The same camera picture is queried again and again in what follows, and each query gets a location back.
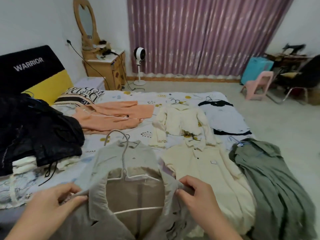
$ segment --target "left hand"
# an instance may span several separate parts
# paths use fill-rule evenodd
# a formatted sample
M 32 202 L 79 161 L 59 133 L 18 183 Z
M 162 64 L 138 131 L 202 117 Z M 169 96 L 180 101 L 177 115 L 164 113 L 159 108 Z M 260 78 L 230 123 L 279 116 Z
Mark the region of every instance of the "left hand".
M 60 184 L 34 194 L 25 211 L 14 225 L 6 240 L 32 239 L 47 240 L 62 225 L 68 215 L 82 203 L 87 196 L 77 196 L 63 205 L 69 193 L 81 191 L 73 183 Z

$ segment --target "fan stand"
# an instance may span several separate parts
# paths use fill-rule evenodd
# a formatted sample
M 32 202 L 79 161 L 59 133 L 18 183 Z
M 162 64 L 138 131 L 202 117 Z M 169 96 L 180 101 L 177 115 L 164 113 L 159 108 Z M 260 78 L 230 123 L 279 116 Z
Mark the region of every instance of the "fan stand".
M 139 77 L 139 80 L 135 80 L 133 82 L 134 85 L 143 86 L 143 85 L 145 85 L 147 83 L 145 80 L 141 80 L 141 78 L 140 78 L 140 65 L 138 65 L 138 77 Z

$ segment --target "orange shirt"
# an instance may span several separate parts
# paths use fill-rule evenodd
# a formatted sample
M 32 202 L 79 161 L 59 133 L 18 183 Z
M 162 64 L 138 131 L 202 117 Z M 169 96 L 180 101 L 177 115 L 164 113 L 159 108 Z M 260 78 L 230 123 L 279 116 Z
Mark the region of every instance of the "orange shirt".
M 85 134 L 108 134 L 113 129 L 135 128 L 143 119 L 151 118 L 154 106 L 138 101 L 106 102 L 83 105 L 73 115 Z

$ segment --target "blue suitcase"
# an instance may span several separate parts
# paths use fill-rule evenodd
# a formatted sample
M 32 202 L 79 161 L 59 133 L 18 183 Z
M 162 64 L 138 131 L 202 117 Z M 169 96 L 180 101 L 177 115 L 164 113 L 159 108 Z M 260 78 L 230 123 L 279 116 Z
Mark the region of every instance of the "blue suitcase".
M 270 71 L 273 63 L 273 61 L 263 57 L 251 57 L 240 83 L 244 85 L 247 81 L 256 80 L 261 72 Z

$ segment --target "hand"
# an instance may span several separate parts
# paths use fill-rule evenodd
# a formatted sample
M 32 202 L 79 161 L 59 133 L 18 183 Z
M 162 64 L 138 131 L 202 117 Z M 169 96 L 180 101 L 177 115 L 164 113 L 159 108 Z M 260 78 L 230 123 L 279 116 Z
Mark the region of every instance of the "hand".
M 59 205 L 70 193 L 80 191 L 77 185 L 68 183 L 35 193 L 6 240 L 47 240 L 62 225 L 68 215 L 88 199 L 87 196 L 77 196 Z
M 202 229 L 207 232 L 214 219 L 224 218 L 210 184 L 189 175 L 179 181 L 195 190 L 194 196 L 182 189 L 178 189 L 176 194 L 186 204 L 192 217 Z

